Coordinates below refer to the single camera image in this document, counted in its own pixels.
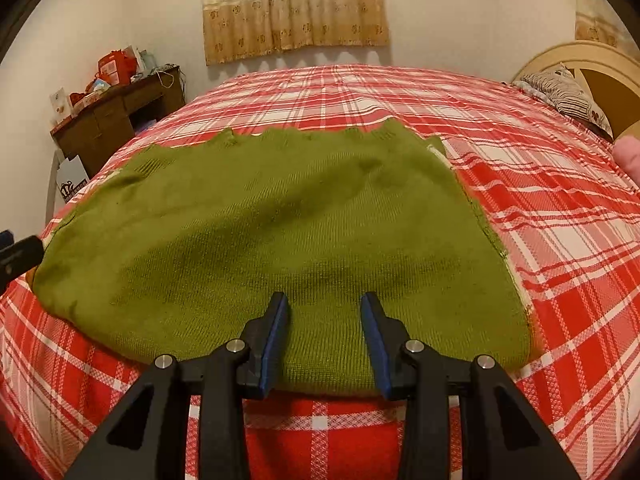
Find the green striped knit sweater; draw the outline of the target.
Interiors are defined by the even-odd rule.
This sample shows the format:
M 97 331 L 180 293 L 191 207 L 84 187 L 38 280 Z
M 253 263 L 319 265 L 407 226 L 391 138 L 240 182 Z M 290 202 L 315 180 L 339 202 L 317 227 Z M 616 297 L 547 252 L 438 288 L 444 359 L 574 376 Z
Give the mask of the green striped knit sweater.
M 283 292 L 282 387 L 313 394 L 373 391 L 367 292 L 445 356 L 516 370 L 533 342 L 508 252 L 444 144 L 393 119 L 151 145 L 60 221 L 32 291 L 141 363 L 205 356 Z

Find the white printed paper bag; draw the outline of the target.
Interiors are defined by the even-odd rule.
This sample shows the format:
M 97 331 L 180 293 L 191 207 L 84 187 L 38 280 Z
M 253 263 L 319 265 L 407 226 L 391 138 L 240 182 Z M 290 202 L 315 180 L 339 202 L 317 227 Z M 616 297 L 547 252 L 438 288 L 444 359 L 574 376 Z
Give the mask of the white printed paper bag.
M 64 203 L 68 203 L 88 182 L 88 174 L 78 155 L 60 162 L 55 183 Z

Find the dark brown wooden cabinet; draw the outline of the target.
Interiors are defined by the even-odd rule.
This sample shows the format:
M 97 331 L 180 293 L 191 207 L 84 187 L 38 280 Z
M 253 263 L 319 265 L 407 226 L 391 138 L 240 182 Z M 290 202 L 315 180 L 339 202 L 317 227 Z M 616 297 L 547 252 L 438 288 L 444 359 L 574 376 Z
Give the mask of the dark brown wooden cabinet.
M 184 104 L 182 71 L 168 65 L 128 86 L 108 89 L 54 128 L 51 136 L 66 158 L 79 157 L 88 176 L 94 177 L 143 124 L 159 122 Z

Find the white card on cabinet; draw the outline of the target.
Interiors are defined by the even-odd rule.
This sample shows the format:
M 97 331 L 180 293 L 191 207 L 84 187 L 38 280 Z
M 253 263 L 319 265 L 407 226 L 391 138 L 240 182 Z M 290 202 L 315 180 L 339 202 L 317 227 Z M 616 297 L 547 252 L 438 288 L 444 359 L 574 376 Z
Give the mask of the white card on cabinet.
M 59 88 L 50 94 L 49 99 L 53 110 L 53 119 L 57 124 L 72 116 L 73 105 L 70 104 L 70 97 L 64 88 Z

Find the red gift box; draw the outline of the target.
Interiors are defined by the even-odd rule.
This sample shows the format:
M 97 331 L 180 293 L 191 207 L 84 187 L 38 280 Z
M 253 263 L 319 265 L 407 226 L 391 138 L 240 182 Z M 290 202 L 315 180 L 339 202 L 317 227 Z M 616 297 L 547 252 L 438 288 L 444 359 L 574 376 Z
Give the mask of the red gift box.
M 98 61 L 98 76 L 111 86 L 128 86 L 137 73 L 137 60 L 123 50 L 112 51 Z

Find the red white plaid bedspread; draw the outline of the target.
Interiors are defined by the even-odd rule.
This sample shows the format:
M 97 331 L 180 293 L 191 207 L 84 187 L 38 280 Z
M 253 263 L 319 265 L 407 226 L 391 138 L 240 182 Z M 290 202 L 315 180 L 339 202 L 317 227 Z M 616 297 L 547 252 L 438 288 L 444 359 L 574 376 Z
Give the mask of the red white plaid bedspread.
M 541 355 L 515 374 L 583 479 L 639 434 L 639 188 L 611 144 L 506 84 L 416 68 L 337 65 L 232 78 L 121 148 L 91 191 L 148 145 L 369 129 L 396 118 L 442 139 L 508 248 Z M 43 479 L 61 479 L 139 369 L 44 312 L 21 278 L 1 296 L 1 421 Z M 252 479 L 395 479 L 404 408 L 271 393 L 246 404 Z

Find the pink pillow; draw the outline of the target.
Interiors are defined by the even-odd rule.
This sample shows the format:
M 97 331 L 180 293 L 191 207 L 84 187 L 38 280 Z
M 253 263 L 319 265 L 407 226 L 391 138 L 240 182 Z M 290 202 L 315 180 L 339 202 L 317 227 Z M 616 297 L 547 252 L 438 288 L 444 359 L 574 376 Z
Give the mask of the pink pillow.
M 640 140 L 635 136 L 620 136 L 614 142 L 612 154 L 620 169 L 640 185 Z

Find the beige patterned window curtain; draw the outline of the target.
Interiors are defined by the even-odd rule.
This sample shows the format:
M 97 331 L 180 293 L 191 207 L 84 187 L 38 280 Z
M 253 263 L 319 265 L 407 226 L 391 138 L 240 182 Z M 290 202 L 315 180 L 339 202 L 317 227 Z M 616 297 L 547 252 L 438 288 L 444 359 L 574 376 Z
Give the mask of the beige patterned window curtain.
M 385 47 L 384 0 L 202 0 L 208 66 L 304 47 Z

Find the grey patterned pillow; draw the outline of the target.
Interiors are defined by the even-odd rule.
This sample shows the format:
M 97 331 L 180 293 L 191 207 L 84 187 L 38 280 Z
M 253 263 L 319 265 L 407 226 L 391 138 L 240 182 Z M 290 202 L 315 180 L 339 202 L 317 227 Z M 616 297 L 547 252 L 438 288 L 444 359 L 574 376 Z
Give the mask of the grey patterned pillow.
M 605 139 L 614 139 L 608 116 L 563 64 L 543 72 L 525 74 L 512 84 L 562 115 L 582 122 Z

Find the cream wooden headboard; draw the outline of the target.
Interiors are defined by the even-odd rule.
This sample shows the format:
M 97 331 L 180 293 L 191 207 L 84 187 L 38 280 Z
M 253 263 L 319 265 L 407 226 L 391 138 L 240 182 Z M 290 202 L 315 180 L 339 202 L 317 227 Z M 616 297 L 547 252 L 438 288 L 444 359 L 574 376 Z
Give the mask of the cream wooden headboard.
M 602 108 L 615 139 L 639 136 L 639 63 L 620 50 L 600 42 L 576 40 L 544 50 L 514 76 L 542 72 L 563 64 L 578 84 Z

